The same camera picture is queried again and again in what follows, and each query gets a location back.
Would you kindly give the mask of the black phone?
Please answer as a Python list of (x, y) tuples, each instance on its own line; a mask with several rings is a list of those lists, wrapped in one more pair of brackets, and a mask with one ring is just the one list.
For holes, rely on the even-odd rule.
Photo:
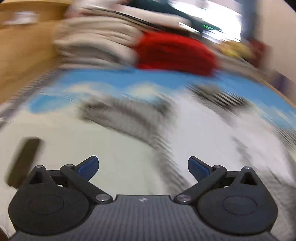
[(21, 142), (6, 177), (7, 185), (19, 189), (27, 178), (42, 144), (43, 140), (38, 137), (25, 138)]

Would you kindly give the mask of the dark red plush pillow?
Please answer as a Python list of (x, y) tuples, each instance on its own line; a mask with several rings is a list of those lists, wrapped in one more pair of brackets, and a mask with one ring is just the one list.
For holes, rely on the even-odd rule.
[(257, 69), (263, 68), (270, 53), (269, 45), (255, 39), (250, 39), (249, 45), (253, 54), (250, 63)]

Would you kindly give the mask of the yellow plush toys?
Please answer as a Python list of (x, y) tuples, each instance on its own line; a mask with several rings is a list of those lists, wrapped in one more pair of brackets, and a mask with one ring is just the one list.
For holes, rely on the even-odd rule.
[(222, 54), (232, 58), (253, 58), (253, 52), (251, 51), (251, 49), (241, 42), (224, 41), (217, 46), (217, 50), (219, 50)]

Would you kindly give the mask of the red folded blanket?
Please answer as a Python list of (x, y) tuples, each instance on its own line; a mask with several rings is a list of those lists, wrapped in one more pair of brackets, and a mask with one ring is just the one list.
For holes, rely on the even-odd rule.
[(215, 54), (202, 42), (177, 34), (148, 32), (134, 47), (137, 68), (173, 70), (210, 76), (217, 69)]

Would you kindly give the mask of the blue patterned bed sheet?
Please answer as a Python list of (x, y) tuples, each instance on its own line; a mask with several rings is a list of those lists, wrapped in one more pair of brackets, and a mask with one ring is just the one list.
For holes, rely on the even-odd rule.
[(1, 129), (1, 178), (21, 141), (44, 141), (36, 162), (56, 167), (96, 155), (92, 178), (116, 193), (170, 194), (195, 183), (195, 156), (252, 166), (279, 205), (273, 235), (295, 238), (295, 110), (265, 85), (227, 72), (65, 71)]

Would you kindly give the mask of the black white striped hoodie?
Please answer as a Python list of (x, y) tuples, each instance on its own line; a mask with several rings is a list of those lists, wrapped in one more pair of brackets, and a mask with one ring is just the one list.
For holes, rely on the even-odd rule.
[(295, 238), (295, 145), (286, 131), (264, 121), (253, 105), (225, 110), (198, 86), (153, 101), (99, 96), (81, 105), (81, 118), (106, 137), (99, 148), (101, 177), (115, 194), (174, 195), (195, 183), (191, 156), (230, 170), (251, 166), (279, 208), (273, 234)]

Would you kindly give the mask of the cream folded blanket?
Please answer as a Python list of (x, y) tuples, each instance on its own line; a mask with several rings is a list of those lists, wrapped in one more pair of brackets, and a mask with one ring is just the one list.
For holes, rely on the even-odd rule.
[(109, 16), (65, 19), (57, 26), (53, 44), (60, 68), (125, 69), (136, 65), (143, 32), (132, 23)]

